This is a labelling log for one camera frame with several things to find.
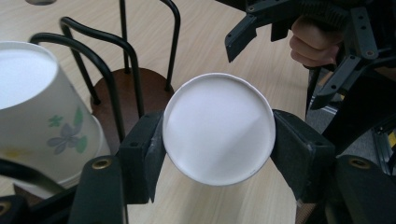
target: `floral pattern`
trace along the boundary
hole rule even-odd
[[[63,117],[54,116],[52,119],[49,119],[50,127],[59,127],[60,121]],[[47,146],[55,147],[54,153],[55,155],[59,155],[64,152],[67,148],[75,148],[78,153],[83,153],[85,148],[88,145],[88,139],[86,135],[78,136],[81,132],[83,123],[83,116],[80,108],[77,109],[73,127],[65,123],[60,132],[59,137],[53,137],[47,141]]]

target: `brown wooden base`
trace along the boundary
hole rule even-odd
[[[125,134],[127,134],[139,120],[134,94],[134,79],[132,74],[125,74],[124,69],[114,71],[113,75],[120,97]],[[165,110],[174,93],[173,89],[170,91],[165,90],[166,78],[146,68],[140,68],[140,76],[145,113]],[[101,104],[91,104],[92,114],[101,123],[111,153],[115,154],[120,146],[120,140],[105,81],[103,79],[99,80],[95,85],[95,89]]]

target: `wooden table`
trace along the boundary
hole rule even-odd
[[[93,28],[120,35],[116,0],[58,0],[46,7],[24,1],[0,0],[0,41],[27,41],[32,34],[60,34],[58,20],[69,16]],[[307,71],[290,58],[289,40],[271,43],[270,27],[258,29],[246,49],[228,63],[224,38],[245,16],[214,0],[175,0],[181,31],[172,86],[177,90],[192,77],[229,73],[254,85],[272,108],[304,117]],[[166,75],[173,32],[171,11],[158,0],[127,1],[128,36],[139,64]],[[75,35],[96,50],[112,70],[122,67],[122,52],[111,45]],[[51,50],[78,93],[89,106],[89,93],[69,49]],[[92,79],[100,74],[88,63]],[[0,179],[0,194],[12,193],[11,182]],[[249,180],[230,187],[209,187],[184,176],[165,158],[155,203],[128,205],[131,223],[294,223],[296,203],[280,172],[269,160]]]

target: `finger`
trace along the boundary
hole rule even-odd
[[[333,63],[339,50],[337,45],[330,46],[328,49],[315,49],[306,44],[304,41],[296,36],[290,39],[290,47],[305,58],[312,60],[328,60]]]
[[[329,46],[336,45],[343,40],[341,32],[333,31],[326,32],[320,30],[312,21],[307,17],[300,17],[291,26],[293,34],[314,49],[327,49]]]
[[[303,65],[309,66],[309,67],[319,67],[322,65],[332,63],[332,60],[312,60],[312,59],[306,58],[305,56],[299,54],[295,50],[291,51],[290,56],[293,60],[297,61],[298,63],[302,63]]]

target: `paper cup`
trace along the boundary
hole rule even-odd
[[[0,67],[1,158],[71,187],[87,161],[109,154],[99,123],[48,50],[0,42]]]
[[[214,73],[193,78],[172,97],[163,142],[186,176],[212,186],[241,182],[268,160],[276,137],[274,115],[245,80]]]

